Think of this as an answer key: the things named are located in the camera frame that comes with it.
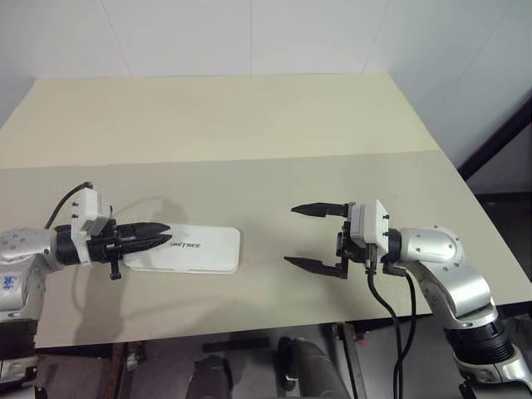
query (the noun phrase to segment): white wall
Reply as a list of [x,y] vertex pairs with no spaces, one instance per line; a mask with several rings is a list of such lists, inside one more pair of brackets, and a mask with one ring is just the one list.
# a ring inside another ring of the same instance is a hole
[[532,87],[530,0],[0,0],[0,124],[35,77],[389,71],[455,165]]

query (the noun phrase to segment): light gray surface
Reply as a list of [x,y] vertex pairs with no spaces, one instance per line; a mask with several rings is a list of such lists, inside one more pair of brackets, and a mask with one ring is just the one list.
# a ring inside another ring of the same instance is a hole
[[532,85],[530,14],[529,0],[3,1],[0,125],[21,75],[389,71],[459,165]]
[[421,150],[439,148],[386,73],[43,79],[0,130],[8,169]]
[[[334,280],[305,273],[283,259],[336,260],[342,221],[289,211],[315,201],[378,198],[392,215],[393,227],[447,226],[460,237],[471,266],[484,276],[497,303],[531,295],[515,258],[440,151],[2,170],[0,185],[9,190],[0,196],[0,209],[9,212],[0,225],[43,224],[57,198],[87,179],[113,204],[119,223],[156,220],[238,228],[239,271],[216,276],[123,268],[123,279],[112,282],[107,268],[65,268],[47,279],[40,347],[385,317],[367,290],[363,267],[352,265],[348,280]],[[55,196],[45,200],[51,186]],[[57,222],[67,216],[63,213]],[[376,284],[398,314],[409,313],[404,282],[378,274]],[[420,313],[427,313],[419,293],[418,299]]]

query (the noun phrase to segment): table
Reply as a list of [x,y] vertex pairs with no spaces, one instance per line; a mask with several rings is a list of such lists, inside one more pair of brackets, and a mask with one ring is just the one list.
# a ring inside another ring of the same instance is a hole
[[[119,223],[240,229],[239,271],[123,267],[112,282],[107,267],[67,267],[47,279],[38,347],[386,317],[363,266],[352,264],[346,281],[283,260],[334,261],[342,220],[289,212],[315,201],[378,198],[393,227],[446,226],[497,303],[532,298],[515,258],[386,73],[39,80],[0,130],[0,231],[44,225],[84,180]],[[376,285],[399,315],[409,313],[404,279],[379,274]]]

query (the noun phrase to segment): cable connector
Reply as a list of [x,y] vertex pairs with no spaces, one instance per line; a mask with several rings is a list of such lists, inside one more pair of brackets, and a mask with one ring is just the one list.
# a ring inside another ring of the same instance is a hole
[[377,274],[377,245],[366,245],[366,274]]
[[382,265],[382,272],[384,274],[389,274],[391,276],[406,277],[406,270],[403,268],[398,268],[390,263],[384,263]]

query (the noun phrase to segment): metal frame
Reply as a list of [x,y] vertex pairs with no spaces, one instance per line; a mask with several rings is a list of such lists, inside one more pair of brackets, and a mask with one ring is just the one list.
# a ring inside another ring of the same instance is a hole
[[507,120],[493,134],[489,140],[482,145],[466,162],[458,168],[458,173],[464,180],[468,180],[491,158],[510,143],[523,129],[532,122],[532,97],[529,98],[517,112]]
[[532,193],[496,193],[496,194],[477,194],[476,200],[481,204],[490,202],[521,202],[528,201],[532,203]]
[[358,360],[357,344],[355,343],[356,333],[354,327],[349,323],[337,325],[338,336],[342,340],[343,350],[346,354],[347,369],[351,380],[352,393],[355,399],[367,399],[366,387],[362,378],[362,367]]

